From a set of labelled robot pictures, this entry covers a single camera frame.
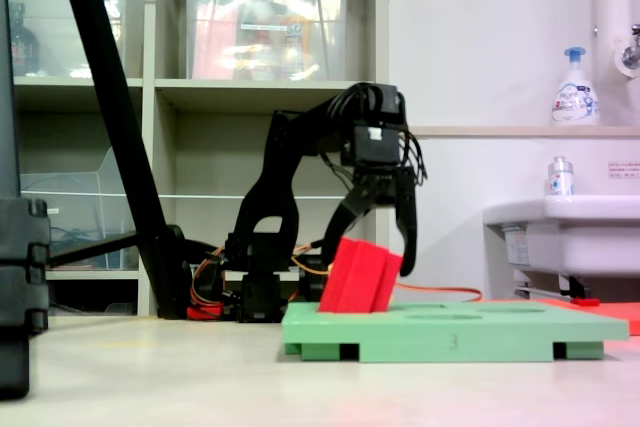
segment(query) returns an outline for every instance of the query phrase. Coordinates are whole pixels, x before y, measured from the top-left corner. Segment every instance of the circular hole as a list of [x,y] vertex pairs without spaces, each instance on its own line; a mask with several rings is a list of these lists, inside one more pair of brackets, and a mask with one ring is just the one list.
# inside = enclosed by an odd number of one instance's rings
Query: circular hole
[[464,315],[464,314],[415,314],[407,315],[407,319],[414,320],[478,320],[481,319],[481,315]]
[[489,312],[494,314],[535,314],[538,312],[544,312],[544,309],[537,309],[535,307],[508,307],[508,306],[494,306],[483,307],[478,309],[478,312]]

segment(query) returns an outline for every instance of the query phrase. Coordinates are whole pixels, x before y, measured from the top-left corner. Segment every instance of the floor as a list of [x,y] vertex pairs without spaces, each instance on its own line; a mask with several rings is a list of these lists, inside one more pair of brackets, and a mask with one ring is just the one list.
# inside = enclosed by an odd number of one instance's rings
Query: floor
[[300,363],[278,325],[66,317],[7,427],[640,425],[640,338],[604,361]]

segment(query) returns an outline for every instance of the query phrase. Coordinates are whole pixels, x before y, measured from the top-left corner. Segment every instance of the clear plastic container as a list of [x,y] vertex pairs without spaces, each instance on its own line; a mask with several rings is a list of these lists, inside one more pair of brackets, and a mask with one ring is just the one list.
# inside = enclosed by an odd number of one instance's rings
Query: clear plastic container
[[[53,253],[134,230],[112,149],[97,172],[23,174],[20,183],[24,197],[47,202]],[[137,249],[100,255],[68,267],[137,269]]]
[[190,79],[347,80],[347,0],[187,0]]
[[[10,8],[12,38],[20,29],[23,36],[35,37],[37,44],[33,49],[37,53],[31,62],[32,66],[22,70],[14,67],[16,75],[91,77],[69,0],[9,2],[10,6],[14,7],[22,5],[24,16],[21,28],[16,25],[17,8]],[[127,77],[141,77],[144,0],[105,0],[105,6],[125,74]],[[12,47],[15,66],[16,48],[13,44]]]

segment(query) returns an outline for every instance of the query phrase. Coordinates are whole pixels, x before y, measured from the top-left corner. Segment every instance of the pump bottle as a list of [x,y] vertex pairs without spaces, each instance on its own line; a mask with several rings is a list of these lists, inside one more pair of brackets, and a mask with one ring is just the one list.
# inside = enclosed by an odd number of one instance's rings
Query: pump bottle
[[600,102],[593,85],[581,68],[582,47],[564,51],[569,57],[569,71],[560,84],[551,110],[551,125],[599,125]]

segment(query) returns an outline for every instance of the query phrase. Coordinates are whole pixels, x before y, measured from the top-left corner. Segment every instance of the green wooden board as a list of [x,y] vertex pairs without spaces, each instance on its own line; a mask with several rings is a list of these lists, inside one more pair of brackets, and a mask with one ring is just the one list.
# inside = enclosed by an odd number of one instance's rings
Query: green wooden board
[[376,314],[317,310],[316,303],[289,304],[286,354],[361,362],[602,359],[604,340],[629,338],[626,321],[537,302],[399,303]]

